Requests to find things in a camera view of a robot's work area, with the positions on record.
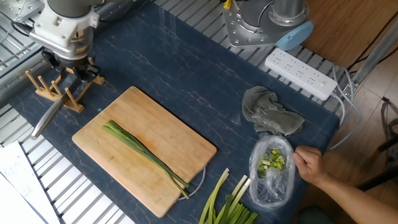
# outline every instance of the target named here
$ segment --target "human hand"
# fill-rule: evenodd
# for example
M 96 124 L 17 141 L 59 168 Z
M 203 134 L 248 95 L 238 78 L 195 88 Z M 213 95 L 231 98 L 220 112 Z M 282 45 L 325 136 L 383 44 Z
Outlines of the human hand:
M 322 154 L 318 149 L 299 146 L 292 158 L 301 178 L 308 183 L 319 186 L 329 178 L 322 163 Z

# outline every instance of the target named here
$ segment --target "power outlet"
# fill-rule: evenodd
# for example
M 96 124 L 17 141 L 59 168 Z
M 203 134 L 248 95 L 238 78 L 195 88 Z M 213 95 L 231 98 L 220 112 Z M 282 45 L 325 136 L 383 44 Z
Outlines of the power outlet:
M 265 64 L 321 100 L 327 100 L 337 86 L 333 79 L 279 48 L 266 58 Z

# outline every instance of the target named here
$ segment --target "wooden stand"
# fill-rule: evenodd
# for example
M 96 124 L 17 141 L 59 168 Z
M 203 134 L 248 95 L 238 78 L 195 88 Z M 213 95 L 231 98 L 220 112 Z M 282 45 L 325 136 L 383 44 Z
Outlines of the wooden stand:
M 89 61 L 92 65 L 94 65 L 93 59 L 89 58 Z M 70 68 L 67 68 L 67 72 L 74 74 L 73 70 Z M 39 96 L 43 96 L 44 98 L 47 98 L 51 101 L 56 101 L 57 99 L 62 97 L 63 94 L 61 93 L 61 90 L 58 87 L 58 83 L 61 81 L 61 76 L 59 76 L 55 81 L 51 81 L 50 87 L 44 82 L 44 79 L 41 76 L 37 77 L 39 79 L 39 81 L 41 82 L 41 84 L 43 85 L 43 87 L 41 87 L 36 82 L 36 80 L 33 78 L 33 76 L 30 74 L 29 71 L 25 71 L 25 74 L 29 77 L 29 79 L 32 81 L 33 85 L 36 87 L 36 94 L 38 94 Z M 84 88 L 84 90 L 79 94 L 79 96 L 76 99 L 73 97 L 73 95 L 69 91 L 69 89 L 65 88 L 65 92 L 69 96 L 69 101 L 67 101 L 67 103 L 65 103 L 65 107 L 67 107 L 71 110 L 74 110 L 78 113 L 81 113 L 84 109 L 84 106 L 78 103 L 79 100 L 83 97 L 83 95 L 87 92 L 87 90 L 93 83 L 102 85 L 104 82 L 105 82 L 104 77 L 101 77 L 98 75 L 92 82 L 90 82 Z

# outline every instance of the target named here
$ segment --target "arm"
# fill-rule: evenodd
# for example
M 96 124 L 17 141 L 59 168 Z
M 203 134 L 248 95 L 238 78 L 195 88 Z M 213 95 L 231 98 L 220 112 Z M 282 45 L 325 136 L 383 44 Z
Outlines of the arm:
M 300 176 L 328 194 L 356 223 L 397 223 L 398 210 L 331 177 L 322 164 L 318 149 L 299 146 L 293 154 L 293 160 Z

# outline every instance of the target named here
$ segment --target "wooden cutting board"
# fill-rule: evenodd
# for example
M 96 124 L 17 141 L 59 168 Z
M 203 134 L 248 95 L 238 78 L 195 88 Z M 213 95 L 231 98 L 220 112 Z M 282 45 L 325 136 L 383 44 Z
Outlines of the wooden cutting board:
M 185 182 L 216 148 L 136 87 L 130 87 L 73 137 L 73 141 L 157 217 L 181 192 L 156 165 L 101 129 L 109 120 L 144 143 Z

